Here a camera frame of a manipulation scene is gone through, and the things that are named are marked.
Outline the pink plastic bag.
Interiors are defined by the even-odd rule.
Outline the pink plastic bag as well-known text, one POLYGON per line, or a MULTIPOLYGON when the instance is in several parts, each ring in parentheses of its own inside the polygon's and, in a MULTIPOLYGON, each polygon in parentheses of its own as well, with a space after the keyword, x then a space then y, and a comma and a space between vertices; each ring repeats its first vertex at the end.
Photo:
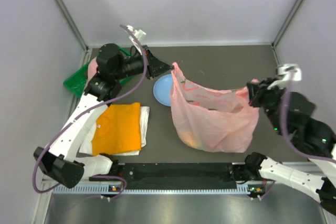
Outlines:
POLYGON ((184 76, 178 64, 171 71, 172 120, 176 132, 193 132, 206 152, 243 153, 253 139, 258 108, 248 104, 247 87, 214 90, 184 76))

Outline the orange green mango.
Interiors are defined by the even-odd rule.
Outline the orange green mango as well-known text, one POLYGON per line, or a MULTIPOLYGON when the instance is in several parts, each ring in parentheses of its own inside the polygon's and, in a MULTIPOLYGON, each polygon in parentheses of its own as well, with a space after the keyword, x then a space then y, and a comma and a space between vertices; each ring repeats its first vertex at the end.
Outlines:
POLYGON ((185 131, 180 134, 181 141, 187 146, 200 150, 202 143, 195 137, 193 132, 185 131))

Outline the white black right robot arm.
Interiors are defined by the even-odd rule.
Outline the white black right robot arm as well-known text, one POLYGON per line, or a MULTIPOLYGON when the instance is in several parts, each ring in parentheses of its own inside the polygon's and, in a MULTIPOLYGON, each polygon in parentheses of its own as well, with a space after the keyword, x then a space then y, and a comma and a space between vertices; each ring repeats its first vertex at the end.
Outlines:
POLYGON ((245 177, 280 182, 315 200, 335 214, 335 133, 327 124, 313 119, 316 108, 304 95, 272 87, 275 78, 247 83, 249 105, 262 108, 277 134, 299 155, 317 165, 323 174, 311 175, 253 152, 245 158, 245 177))

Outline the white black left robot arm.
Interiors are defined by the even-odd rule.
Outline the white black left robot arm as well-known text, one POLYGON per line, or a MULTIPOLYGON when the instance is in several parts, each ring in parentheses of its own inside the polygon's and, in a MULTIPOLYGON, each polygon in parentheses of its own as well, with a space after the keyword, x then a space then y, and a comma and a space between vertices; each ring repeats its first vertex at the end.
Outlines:
POLYGON ((97 73, 89 80, 80 101, 54 142, 44 148, 37 147, 35 170, 59 184, 75 187, 82 179, 102 175, 114 180, 119 168, 112 156, 102 153, 93 157, 77 158, 79 147, 88 131, 108 106, 118 100, 121 80, 140 74, 152 79, 174 67, 151 53, 148 46, 132 46, 129 52, 116 44, 105 44, 96 57, 97 73))

